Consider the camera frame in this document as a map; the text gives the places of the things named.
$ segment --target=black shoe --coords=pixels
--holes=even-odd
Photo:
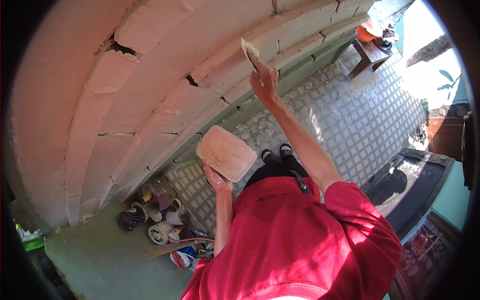
[[[282,150],[283,146],[287,146],[290,149]],[[280,145],[280,158],[283,160],[286,156],[289,156],[289,155],[293,155],[292,146],[290,146],[289,144],[281,144]]]
[[[272,150],[269,150],[269,149],[263,150],[260,157],[262,158],[262,160],[264,161],[265,164],[271,162],[272,160],[276,160],[276,157],[273,154]]]

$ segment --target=wooden table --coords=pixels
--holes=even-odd
[[[355,47],[355,50],[360,54],[361,61],[355,68],[353,68],[352,72],[348,74],[350,80],[360,75],[370,66],[373,66],[373,72],[375,72],[378,67],[387,61],[387,59],[392,57],[392,51],[389,50],[387,53],[385,53],[381,51],[372,41],[363,43],[355,39],[353,41],[353,47]]]

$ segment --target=left hand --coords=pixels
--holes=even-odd
[[[205,175],[207,176],[208,182],[212,185],[215,193],[225,193],[228,192],[232,194],[233,191],[233,183],[232,181],[226,179],[222,175],[218,174],[215,170],[213,170],[207,163],[206,160],[204,162],[204,170]]]

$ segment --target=arched wall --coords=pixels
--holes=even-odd
[[[124,200],[251,89],[240,37],[279,69],[366,21],[372,4],[60,0],[12,95],[18,171],[37,212],[50,228],[74,226]]]

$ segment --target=red shirt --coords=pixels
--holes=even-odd
[[[382,299],[400,263],[392,227],[354,183],[303,194],[295,178],[272,177],[233,203],[225,248],[199,261],[182,299]]]

